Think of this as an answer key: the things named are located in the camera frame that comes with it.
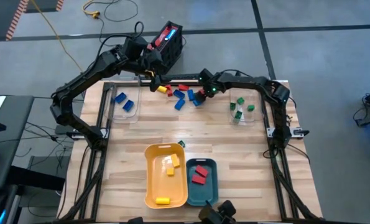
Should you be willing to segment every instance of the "wooden table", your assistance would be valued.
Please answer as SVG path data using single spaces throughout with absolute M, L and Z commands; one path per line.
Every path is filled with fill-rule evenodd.
M 99 110 L 103 82 L 98 82 L 86 92 L 81 118 L 95 124 Z M 136 92 L 137 87 L 123 87 L 119 92 Z M 243 96 L 246 104 L 256 106 L 251 117 L 243 125 L 230 123 L 229 98 Z M 106 165 L 98 207 L 98 222 L 126 222 L 142 216 L 145 222 L 195 222 L 199 207 L 184 205 L 180 208 L 153 210 L 146 206 L 146 159 L 144 150 L 150 144 L 163 142 L 186 143 L 186 160 L 211 158 L 218 165 L 219 205 L 225 200 L 236 207 L 237 221 L 278 221 L 279 206 L 275 192 L 270 159 L 262 156 L 267 150 L 266 131 L 261 113 L 259 94 L 254 90 L 231 90 L 209 98 L 200 108 L 186 98 L 180 111 L 174 109 L 175 96 L 141 88 L 137 122 L 113 123 L 109 136 Z M 272 123 L 270 108 L 269 121 Z M 294 104 L 287 103 L 287 113 L 293 117 L 291 126 L 299 126 Z M 291 144 L 305 151 L 302 140 Z M 62 215 L 73 205 L 84 140 L 74 144 L 67 171 L 67 197 Z M 287 147 L 287 160 L 294 190 L 309 209 L 321 216 L 320 205 L 307 159 L 291 147 Z M 83 189 L 90 152 L 82 167 L 80 191 Z M 291 216 L 287 192 L 283 189 L 287 216 Z M 87 215 L 91 202 L 88 200 Z

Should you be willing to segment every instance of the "teal tray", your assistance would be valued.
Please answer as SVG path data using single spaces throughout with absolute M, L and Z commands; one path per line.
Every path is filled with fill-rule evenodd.
M 196 173 L 196 166 L 200 165 L 208 171 L 204 185 L 192 182 L 193 174 Z M 216 162 L 212 159 L 189 159 L 186 162 L 188 198 L 187 203 L 192 206 L 204 206 L 205 201 L 211 205 L 219 199 L 218 194 L 218 172 Z

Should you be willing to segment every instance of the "table leg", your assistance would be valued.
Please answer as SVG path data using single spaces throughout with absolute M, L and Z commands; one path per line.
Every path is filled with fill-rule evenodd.
M 11 166 L 7 177 L 7 183 L 40 187 L 49 190 L 62 190 L 65 179 L 21 167 Z

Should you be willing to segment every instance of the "gray floor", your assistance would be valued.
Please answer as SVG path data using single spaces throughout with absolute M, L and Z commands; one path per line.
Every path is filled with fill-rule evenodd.
M 107 22 L 104 32 L 130 32 L 144 21 L 157 31 L 172 20 L 184 29 L 255 28 L 250 1 L 137 0 L 139 15 L 123 23 Z M 264 27 L 341 26 L 370 24 L 370 0 L 258 0 Z M 85 17 L 80 1 L 65 1 L 47 17 L 59 34 L 98 34 L 99 21 Z M 133 7 L 122 2 L 110 10 L 125 17 Z M 16 37 L 52 35 L 39 14 L 24 14 Z M 195 73 L 237 68 L 267 76 L 258 34 L 188 35 L 180 60 L 170 73 Z M 328 220 L 370 223 L 370 126 L 357 128 L 353 113 L 370 93 L 370 30 L 267 33 L 278 79 L 290 80 L 301 125 L 311 133 L 307 152 L 321 203 Z M 111 42 L 122 42 L 120 39 Z M 97 39 L 65 40 L 83 68 L 95 57 Z M 0 42 L 0 94 L 49 96 L 78 75 L 78 69 L 54 40 Z M 54 127 L 49 100 L 36 100 L 29 121 Z M 75 104 L 76 113 L 81 104 Z M 46 156 L 55 144 L 46 139 L 22 141 L 18 155 Z M 28 157 L 16 158 L 26 166 Z M 22 212 L 20 223 L 41 222 Z

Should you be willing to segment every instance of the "yellow tray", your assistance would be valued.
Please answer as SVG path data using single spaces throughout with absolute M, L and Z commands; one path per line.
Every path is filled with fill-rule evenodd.
M 174 176 L 167 175 L 167 167 L 173 167 L 171 155 L 176 154 L 180 166 Z M 183 147 L 177 143 L 153 144 L 145 150 L 147 160 L 147 191 L 145 203 L 150 208 L 176 208 L 182 206 L 188 197 L 186 160 Z M 169 205 L 157 205 L 157 197 L 169 197 Z

